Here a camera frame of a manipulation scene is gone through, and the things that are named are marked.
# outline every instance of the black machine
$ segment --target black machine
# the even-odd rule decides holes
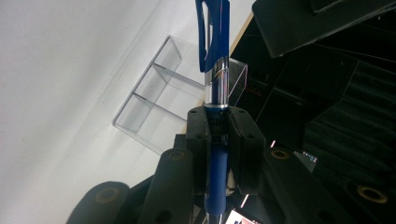
[[[205,194],[206,125],[204,108],[192,109],[187,133],[162,154],[153,177],[131,189],[116,182],[93,188],[69,223],[192,223],[193,203],[202,206]],[[229,213],[250,195],[244,207],[257,223],[354,223],[292,151],[266,147],[246,110],[232,107],[228,127],[238,187],[229,196]],[[201,213],[193,223],[203,223]]]
[[[249,77],[227,115],[234,185],[224,223],[396,223],[395,8],[256,1],[231,55]],[[68,223],[205,223],[205,118],[192,109],[154,176],[94,187]]]

